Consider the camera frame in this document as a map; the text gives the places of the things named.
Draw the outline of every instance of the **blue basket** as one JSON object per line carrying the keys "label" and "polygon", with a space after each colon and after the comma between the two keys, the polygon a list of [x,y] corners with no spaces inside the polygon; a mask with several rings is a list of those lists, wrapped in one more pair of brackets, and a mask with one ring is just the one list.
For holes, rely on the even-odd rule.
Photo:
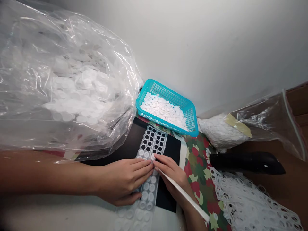
{"label": "blue basket", "polygon": [[[140,108],[140,105],[144,101],[144,98],[147,92],[150,92],[153,95],[159,94],[160,97],[163,97],[165,100],[168,100],[171,104],[175,106],[180,106],[181,110],[184,113],[184,117],[187,118],[186,126],[187,126],[188,131],[185,131],[182,128],[179,128],[161,118],[158,118],[152,115],[151,113],[148,113],[142,110]],[[174,130],[180,134],[187,134],[193,137],[199,135],[198,123],[197,123],[197,117],[196,117],[196,109],[195,109],[194,104],[190,100],[186,99],[185,97],[179,95],[178,93],[172,91],[171,89],[165,87],[164,85],[162,85],[161,83],[155,80],[148,79],[145,82],[136,100],[136,105],[138,109],[138,114],[144,118],[152,120],[155,123],[162,125],[166,128],[169,128],[171,130]]]}

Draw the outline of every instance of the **forearm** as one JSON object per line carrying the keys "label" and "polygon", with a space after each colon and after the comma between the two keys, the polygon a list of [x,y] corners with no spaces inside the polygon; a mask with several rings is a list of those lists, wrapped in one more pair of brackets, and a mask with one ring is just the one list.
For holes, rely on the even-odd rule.
{"label": "forearm", "polygon": [[190,205],[183,209],[187,231],[207,231],[203,218],[199,213]]}
{"label": "forearm", "polygon": [[[197,204],[199,204],[190,186],[188,187],[189,189],[186,189],[185,191]],[[186,199],[182,200],[181,207],[184,211],[187,231],[197,231],[197,230],[207,231],[206,225],[204,223],[204,219],[200,216],[200,214],[194,209],[194,207]]]}
{"label": "forearm", "polygon": [[0,153],[0,193],[90,194],[90,166],[55,164],[57,160],[60,158],[35,151]]}

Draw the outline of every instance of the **plastic bag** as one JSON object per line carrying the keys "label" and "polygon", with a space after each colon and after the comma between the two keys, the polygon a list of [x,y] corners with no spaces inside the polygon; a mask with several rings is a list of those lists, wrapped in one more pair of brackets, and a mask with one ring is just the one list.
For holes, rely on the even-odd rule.
{"label": "plastic bag", "polygon": [[220,152],[226,152],[226,149],[245,141],[280,140],[284,149],[292,155],[304,161],[308,158],[305,142],[292,116],[284,90],[230,114],[199,120],[199,124]]}
{"label": "plastic bag", "polygon": [[89,18],[35,2],[0,3],[0,148],[104,150],[125,141],[139,83],[130,47]]}

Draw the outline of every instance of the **green camouflage cloth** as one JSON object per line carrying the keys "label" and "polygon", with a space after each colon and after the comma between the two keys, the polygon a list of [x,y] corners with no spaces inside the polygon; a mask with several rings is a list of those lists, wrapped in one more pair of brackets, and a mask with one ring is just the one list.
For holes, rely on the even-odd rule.
{"label": "green camouflage cloth", "polygon": [[[136,117],[160,130],[163,130],[167,134],[174,136],[170,129],[162,127],[139,115],[136,115]],[[197,137],[191,137],[188,135],[179,136],[184,137],[187,145],[184,171],[187,175],[188,182],[195,193],[195,197],[198,200],[200,207],[210,216],[210,223],[207,224],[208,230],[231,231],[230,224],[223,215],[223,202],[219,201],[216,197],[215,186],[209,170],[209,167],[211,167],[209,155],[211,153],[216,153],[215,148],[201,132],[199,132]]]}

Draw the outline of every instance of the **white perforated sheet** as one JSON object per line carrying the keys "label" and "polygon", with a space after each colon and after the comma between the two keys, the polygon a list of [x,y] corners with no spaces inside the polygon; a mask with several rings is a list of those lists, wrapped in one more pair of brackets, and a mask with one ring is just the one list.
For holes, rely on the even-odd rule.
{"label": "white perforated sheet", "polygon": [[[155,159],[152,153],[164,154],[168,134],[148,126],[141,141],[136,158],[145,160]],[[141,185],[137,191],[142,193],[140,200],[132,206],[117,207],[118,218],[112,228],[113,231],[150,231],[156,204],[156,194],[159,174],[156,170]]]}
{"label": "white perforated sheet", "polygon": [[217,198],[232,231],[302,231],[298,215],[261,192],[243,174],[218,172],[211,167]]}

